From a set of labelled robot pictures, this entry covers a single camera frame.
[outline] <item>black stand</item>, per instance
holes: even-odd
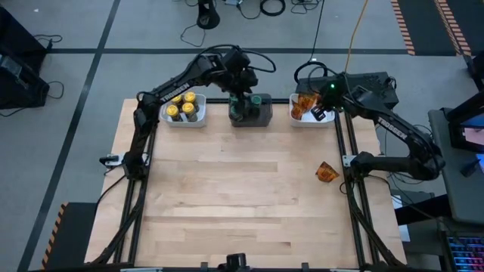
[[[451,207],[448,204],[448,197],[447,195],[442,195],[412,204],[411,207],[403,206],[396,209],[396,221],[399,223],[399,226],[429,220],[426,215],[417,212],[417,209],[434,218],[452,216]]]

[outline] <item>white plastic bin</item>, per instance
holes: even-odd
[[[166,114],[166,108],[172,103],[166,103],[161,106],[160,110],[160,119],[168,123],[169,126],[174,128],[202,128],[205,126],[205,117],[206,117],[206,97],[203,94],[196,94],[198,107],[200,108],[197,112],[198,121],[196,122],[189,122],[187,120],[187,116],[184,113],[181,114],[181,122],[173,122],[172,118]]]
[[[334,111],[325,111],[326,117],[324,117],[321,121],[316,120],[316,118],[312,115],[311,111],[304,113],[302,115],[301,120],[294,119],[290,112],[293,110],[293,100],[297,101],[298,94],[291,94],[289,96],[289,117],[290,117],[290,125],[293,127],[303,127],[303,128],[326,128],[334,124]]]

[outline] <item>black floor stripe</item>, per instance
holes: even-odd
[[[113,25],[114,17],[116,16],[120,1],[121,0],[114,0],[113,6],[111,7],[109,17],[107,18],[106,25],[104,26],[101,40],[99,41],[94,59],[84,82],[84,87],[82,88],[81,94],[79,96],[76,110],[74,111],[73,118],[70,121],[69,129],[64,139],[64,144],[62,145],[59,157],[57,158],[54,172],[52,173],[51,180],[49,181],[47,187],[47,191],[45,192],[44,199],[42,200],[42,204],[40,205],[39,213],[37,214],[36,221],[33,225],[32,232],[30,233],[29,239],[27,241],[26,248],[23,251],[23,255],[17,271],[24,272],[29,269],[33,253],[36,250],[37,242],[39,241],[42,228],[44,227],[45,219],[47,218],[48,210],[51,208],[55,191],[59,184],[59,180],[61,179],[62,171],[64,170],[64,165],[67,160],[67,155],[69,154],[70,147],[73,143],[74,134],[76,133],[79,120],[81,119],[82,111],[84,110],[85,102],[88,98],[89,91],[91,90],[91,84],[94,80],[96,70],[98,69],[99,61],[101,60],[102,52],[104,46],[106,45],[109,32],[111,31],[111,27]]]
[[[455,56],[434,0],[399,0],[417,56]]]
[[[96,54],[96,48],[52,48],[49,54]]]
[[[262,54],[311,54],[311,48],[245,48]],[[200,48],[105,48],[103,54],[198,54]],[[53,48],[49,54],[95,54],[93,48]],[[315,54],[348,54],[347,48],[319,48]],[[360,49],[351,54],[408,54],[406,49]]]

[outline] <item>yellow jar lid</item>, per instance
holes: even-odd
[[[169,105],[166,108],[166,114],[168,114],[171,117],[177,116],[178,115],[178,107],[175,105]]]
[[[172,99],[172,102],[173,102],[173,103],[178,103],[178,102],[180,102],[180,101],[182,101],[182,96],[181,96],[181,95],[179,95],[179,96],[175,96],[175,97]]]
[[[192,103],[185,103],[181,108],[183,109],[184,113],[192,113],[195,111],[195,107]]]
[[[185,102],[193,103],[195,102],[196,99],[197,99],[197,95],[192,91],[189,91],[188,93],[185,94]]]

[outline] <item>keyboard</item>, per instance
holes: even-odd
[[[455,271],[484,271],[484,236],[447,236]]]

